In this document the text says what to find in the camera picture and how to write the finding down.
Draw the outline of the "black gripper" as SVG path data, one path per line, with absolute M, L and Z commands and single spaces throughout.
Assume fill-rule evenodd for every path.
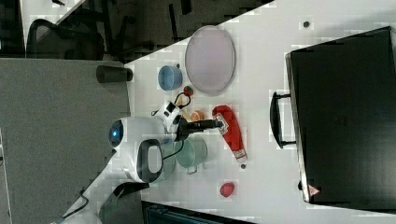
M 214 119 L 199 120 L 198 123 L 201 126 L 200 129 L 195 127 L 192 122 L 187 122 L 184 118 L 182 118 L 177 127 L 176 141 L 184 141 L 189 137 L 190 134 L 197 133 L 199 130 L 200 132 L 203 132 L 205 130 L 222 128 L 223 126 L 222 121 Z

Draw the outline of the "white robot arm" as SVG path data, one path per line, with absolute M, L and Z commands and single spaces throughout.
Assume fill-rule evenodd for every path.
M 99 213 L 115 189 L 125 183 L 148 184 L 157 180 L 161 171 L 149 169 L 149 151 L 160 151 L 162 145 L 185 140 L 192 133 L 223 126 L 221 121 L 204 119 L 188 122 L 181 116 L 128 117 L 116 120 L 109 131 L 109 144 L 115 154 L 91 184 L 64 215 L 51 224 L 102 224 Z

